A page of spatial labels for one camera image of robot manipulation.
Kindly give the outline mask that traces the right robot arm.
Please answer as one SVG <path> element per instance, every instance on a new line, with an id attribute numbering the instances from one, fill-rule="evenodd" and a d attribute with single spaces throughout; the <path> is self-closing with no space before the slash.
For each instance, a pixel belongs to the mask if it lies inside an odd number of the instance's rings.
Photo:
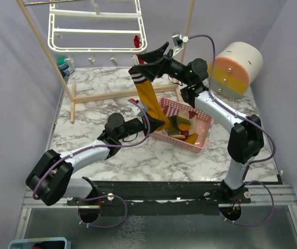
<path id="1" fill-rule="evenodd" d="M 244 186 L 249 166 L 264 146 L 261 120 L 256 115 L 239 113 L 219 101 L 203 84 L 209 76 L 207 62 L 196 58 L 184 65 L 173 58 L 173 50 L 168 49 L 168 45 L 165 43 L 157 50 L 141 54 L 139 58 L 143 63 L 132 66 L 129 74 L 140 100 L 148 108 L 148 115 L 161 122 L 159 129 L 166 128 L 168 118 L 162 112 L 152 82 L 163 75 L 185 84 L 186 87 L 180 91 L 182 99 L 213 117 L 226 129 L 230 135 L 228 153 L 231 162 L 223 180 L 226 187 L 220 190 L 220 196 L 224 202 L 232 203 L 239 197 L 238 189 Z"/>

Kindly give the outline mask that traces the mustard striped-cuff sock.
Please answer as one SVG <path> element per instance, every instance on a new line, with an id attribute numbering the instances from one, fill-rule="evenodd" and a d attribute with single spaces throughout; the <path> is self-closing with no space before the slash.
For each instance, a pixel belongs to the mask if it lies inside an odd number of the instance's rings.
<path id="1" fill-rule="evenodd" d="M 193 133 L 186 137 L 185 142 L 194 145 L 198 136 L 199 135 L 197 133 Z"/>

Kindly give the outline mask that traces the red patterned sock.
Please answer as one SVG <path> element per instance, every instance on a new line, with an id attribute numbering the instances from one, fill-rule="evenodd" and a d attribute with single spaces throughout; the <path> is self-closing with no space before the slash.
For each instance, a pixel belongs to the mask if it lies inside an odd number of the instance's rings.
<path id="1" fill-rule="evenodd" d="M 141 46 L 142 42 L 141 42 L 140 37 L 138 35 L 134 36 L 133 43 L 134 43 L 135 48 L 139 48 Z M 136 56 L 137 56 L 139 64 L 144 64 L 145 63 L 143 60 L 141 60 L 139 58 L 139 54 L 137 54 Z"/>

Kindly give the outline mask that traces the olive striped sock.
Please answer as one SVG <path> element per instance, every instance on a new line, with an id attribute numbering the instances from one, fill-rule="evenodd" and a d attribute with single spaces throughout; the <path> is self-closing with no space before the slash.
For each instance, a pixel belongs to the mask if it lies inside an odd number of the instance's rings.
<path id="1" fill-rule="evenodd" d="M 166 129 L 169 136 L 183 136 L 183 132 L 187 132 L 191 128 L 191 122 L 183 117 L 173 115 L 169 118 L 170 126 Z"/>

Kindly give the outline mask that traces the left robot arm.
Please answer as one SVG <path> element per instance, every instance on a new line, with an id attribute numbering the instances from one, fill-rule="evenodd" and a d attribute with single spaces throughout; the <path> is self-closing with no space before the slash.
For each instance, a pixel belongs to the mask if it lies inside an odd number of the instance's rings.
<path id="1" fill-rule="evenodd" d="M 119 113 L 111 114 L 102 134 L 88 146 L 57 153 L 46 151 L 27 177 L 26 186 L 33 199 L 51 206 L 62 198 L 77 198 L 92 204 L 97 197 L 97 186 L 87 177 L 73 179 L 72 175 L 95 162 L 113 157 L 123 147 L 121 140 L 143 132 L 145 136 L 168 123 L 168 118 L 155 119 L 144 114 L 142 119 L 125 121 Z"/>

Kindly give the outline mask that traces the maroon beige purple-striped sock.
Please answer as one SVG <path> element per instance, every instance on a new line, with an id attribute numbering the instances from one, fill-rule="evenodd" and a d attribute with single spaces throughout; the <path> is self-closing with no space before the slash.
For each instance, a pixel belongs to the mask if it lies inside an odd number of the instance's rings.
<path id="1" fill-rule="evenodd" d="M 183 135 L 185 137 L 195 133 L 196 117 L 197 117 L 196 112 L 193 112 L 193 111 L 190 111 L 190 110 L 179 110 L 179 109 L 176 109 L 176 108 L 171 107 L 171 106 L 166 106 L 166 107 L 162 108 L 162 111 L 167 117 L 177 115 L 177 116 L 180 116 L 180 117 L 183 117 L 185 119 L 190 120 L 190 122 L 191 122 L 190 130 L 188 130 L 187 132 L 183 132 Z"/>

